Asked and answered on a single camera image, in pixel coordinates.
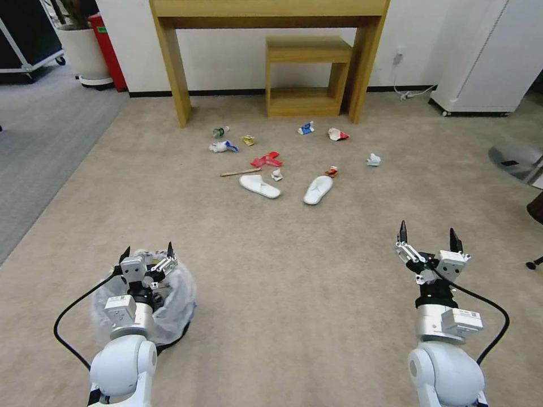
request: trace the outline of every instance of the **white planter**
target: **white planter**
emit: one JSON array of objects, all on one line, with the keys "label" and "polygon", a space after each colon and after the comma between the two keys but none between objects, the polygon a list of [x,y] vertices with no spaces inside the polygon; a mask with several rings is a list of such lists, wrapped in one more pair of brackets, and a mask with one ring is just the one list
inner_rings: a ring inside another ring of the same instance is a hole
[{"label": "white planter", "polygon": [[109,76],[109,70],[92,28],[57,29],[57,35],[81,83],[103,85],[113,81]]}]

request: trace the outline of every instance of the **plastic bag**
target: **plastic bag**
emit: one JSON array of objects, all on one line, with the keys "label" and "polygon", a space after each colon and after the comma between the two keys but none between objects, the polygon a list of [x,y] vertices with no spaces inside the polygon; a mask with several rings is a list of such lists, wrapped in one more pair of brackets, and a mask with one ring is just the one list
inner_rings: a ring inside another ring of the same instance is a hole
[{"label": "plastic bag", "polygon": [[[132,256],[141,257],[147,265],[155,265],[166,258],[166,252],[137,250]],[[188,269],[179,262],[177,268],[169,273],[160,285],[164,288],[154,291],[163,296],[164,306],[153,313],[154,332],[151,332],[147,339],[156,345],[167,345],[181,337],[183,329],[194,315],[196,284]],[[100,339],[109,340],[109,334],[113,329],[113,322],[104,311],[107,299],[124,295],[127,290],[128,285],[123,282],[121,276],[116,276],[92,294],[90,313]]]}]

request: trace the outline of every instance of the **wooden stick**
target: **wooden stick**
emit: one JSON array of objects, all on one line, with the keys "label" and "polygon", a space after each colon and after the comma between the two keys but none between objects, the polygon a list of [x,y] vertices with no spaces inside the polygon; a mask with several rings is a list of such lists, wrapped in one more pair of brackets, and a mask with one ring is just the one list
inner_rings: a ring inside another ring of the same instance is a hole
[{"label": "wooden stick", "polygon": [[248,174],[248,173],[250,173],[250,172],[258,172],[258,171],[262,171],[262,168],[257,167],[257,168],[252,168],[252,169],[250,169],[250,170],[244,170],[244,171],[223,172],[223,173],[221,174],[221,176],[230,176],[230,175]]}]

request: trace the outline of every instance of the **wall outlet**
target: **wall outlet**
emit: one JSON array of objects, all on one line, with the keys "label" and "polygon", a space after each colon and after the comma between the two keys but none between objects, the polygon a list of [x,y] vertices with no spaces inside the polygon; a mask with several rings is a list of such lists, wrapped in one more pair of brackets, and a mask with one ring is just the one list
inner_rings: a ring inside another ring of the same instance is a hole
[{"label": "wall outlet", "polygon": [[394,66],[398,65],[402,61],[405,53],[406,53],[406,47],[403,45],[398,45],[398,47],[396,48],[396,55],[394,56],[394,60],[392,64]]}]

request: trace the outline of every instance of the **gray carpet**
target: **gray carpet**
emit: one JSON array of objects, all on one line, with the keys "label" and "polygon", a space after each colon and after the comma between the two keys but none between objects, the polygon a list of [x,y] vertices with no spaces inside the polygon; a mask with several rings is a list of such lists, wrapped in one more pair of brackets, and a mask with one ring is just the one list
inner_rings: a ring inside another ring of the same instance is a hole
[{"label": "gray carpet", "polygon": [[127,99],[85,89],[55,63],[34,84],[0,85],[0,264]]}]

